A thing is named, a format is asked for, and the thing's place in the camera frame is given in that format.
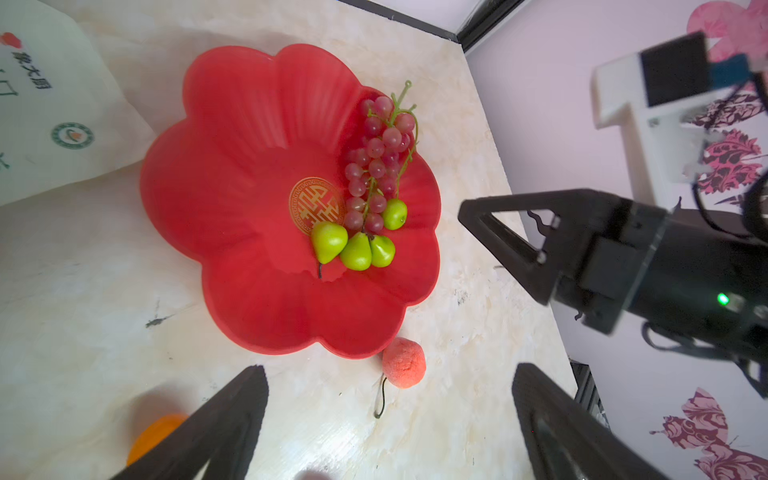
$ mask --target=green pear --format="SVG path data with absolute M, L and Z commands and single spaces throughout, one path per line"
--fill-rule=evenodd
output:
M 371 244 L 363 232 L 355 233 L 341 251 L 341 263 L 350 270 L 363 271 L 371 266 Z
M 371 240 L 371 264 L 373 266 L 389 266 L 395 259 L 395 244 L 383 235 L 376 235 Z
M 397 230 L 402 227 L 408 218 L 408 206 L 399 198 L 392 198 L 386 203 L 386 209 L 382 213 L 384 228 Z
M 346 228 L 334 222 L 317 222 L 312 228 L 312 247 L 317 261 L 325 265 L 346 247 Z

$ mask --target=grape bunch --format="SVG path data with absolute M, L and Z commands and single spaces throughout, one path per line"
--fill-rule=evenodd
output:
M 399 222 L 388 221 L 387 217 L 405 208 L 398 198 L 400 178 L 413 161 L 419 137 L 419 124 L 413 114 L 416 106 L 400 108 L 411 86 L 407 81 L 399 97 L 382 95 L 360 103 L 359 111 L 365 118 L 362 146 L 347 153 L 344 167 L 351 196 L 346 201 L 344 226 L 353 232 L 375 235 L 384 227 L 395 230 L 405 223 L 405 218 Z

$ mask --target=orange fruit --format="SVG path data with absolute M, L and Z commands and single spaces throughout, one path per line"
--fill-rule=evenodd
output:
M 179 428 L 179 425 L 184 423 L 184 420 L 188 418 L 189 415 L 173 413 L 171 415 L 166 415 L 152 425 L 149 425 L 147 429 L 139 435 L 136 442 L 134 442 L 134 446 L 131 447 L 131 451 L 128 453 L 128 461 L 125 462 L 125 465 L 130 465 L 146 455 L 147 452 L 156 447 L 158 443 L 165 440 L 165 437 L 169 436 L 172 431 Z

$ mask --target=grape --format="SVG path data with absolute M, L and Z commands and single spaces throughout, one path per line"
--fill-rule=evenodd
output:
M 366 185 L 357 178 L 349 182 L 349 194 L 353 197 L 361 197 L 366 192 Z
M 360 178 L 364 172 L 362 171 L 362 167 L 360 167 L 358 164 L 349 164 L 344 169 L 344 174 L 346 175 L 347 180 L 355 180 L 356 178 Z
M 366 231 L 369 233 L 378 233 L 384 228 L 384 219 L 379 214 L 368 213 L 366 218 Z
M 387 167 L 393 167 L 398 164 L 400 160 L 400 154 L 396 151 L 385 151 L 382 155 L 382 161 Z
M 375 214 L 380 214 L 386 209 L 386 199 L 383 195 L 373 194 L 368 199 L 368 208 Z
M 384 130 L 384 122 L 378 117 L 368 117 L 366 121 L 362 123 L 362 127 L 366 131 L 366 135 L 370 137 L 378 137 Z
M 400 130 L 403 134 L 409 133 L 415 126 L 416 120 L 411 114 L 400 114 L 395 119 L 395 128 Z
M 391 167 L 386 168 L 386 174 L 392 178 L 397 178 L 397 174 L 399 173 L 400 173 L 399 165 L 392 165 Z
M 384 162 L 382 162 L 380 159 L 376 158 L 375 160 L 371 161 L 371 164 L 368 166 L 368 173 L 371 174 L 371 177 L 373 178 L 381 178 L 386 173 L 386 167 L 384 166 Z
M 390 175 L 379 179 L 379 189 L 384 192 L 385 195 L 389 195 L 395 191 L 395 178 Z
M 366 145 L 366 153 L 371 158 L 379 158 L 384 154 L 384 143 L 378 138 L 371 138 Z
M 350 230 L 360 230 L 362 228 L 362 213 L 357 210 L 352 210 L 344 215 L 344 227 Z
M 371 161 L 371 157 L 368 156 L 365 148 L 358 148 L 357 150 L 353 150 L 353 152 L 355 163 L 360 167 L 365 167 L 368 162 Z
M 375 105 L 374 111 L 381 118 L 389 118 L 389 116 L 392 114 L 392 109 L 395 107 L 395 104 L 392 103 L 392 99 L 383 95 L 377 98 L 373 103 Z
M 363 117 L 367 117 L 369 111 L 376 111 L 376 105 L 373 103 L 373 100 L 367 98 L 360 102 L 360 113 Z
M 411 144 L 411 135 L 410 134 L 404 134 L 402 136 L 402 140 L 400 141 L 400 145 L 395 147 L 395 151 L 397 152 L 404 152 L 408 150 L 408 146 Z
M 346 211 L 362 212 L 366 209 L 366 201 L 360 197 L 350 197 L 346 200 Z
M 402 141 L 402 134 L 397 128 L 389 127 L 384 130 L 384 133 L 382 134 L 382 141 L 384 142 L 385 147 L 397 148 L 397 146 L 400 145 L 400 142 Z

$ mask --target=marble tabletop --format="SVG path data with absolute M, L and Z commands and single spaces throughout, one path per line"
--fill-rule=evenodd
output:
M 219 45 L 274 54 L 302 42 L 363 84 L 419 105 L 419 151 L 442 195 L 440 276 L 401 334 L 425 351 L 408 390 L 381 365 L 315 344 L 263 356 L 215 326 L 200 265 L 163 241 L 139 198 L 140 164 L 0 207 L 0 471 L 8 480 L 109 478 L 137 432 L 192 412 L 244 367 L 270 383 L 248 478 L 530 478 L 511 381 L 534 362 L 573 394 L 549 308 L 456 220 L 509 186 L 460 45 L 334 0 L 50 0 L 101 53 L 157 132 L 184 116 L 181 79 Z M 522 233 L 519 217 L 504 219 Z

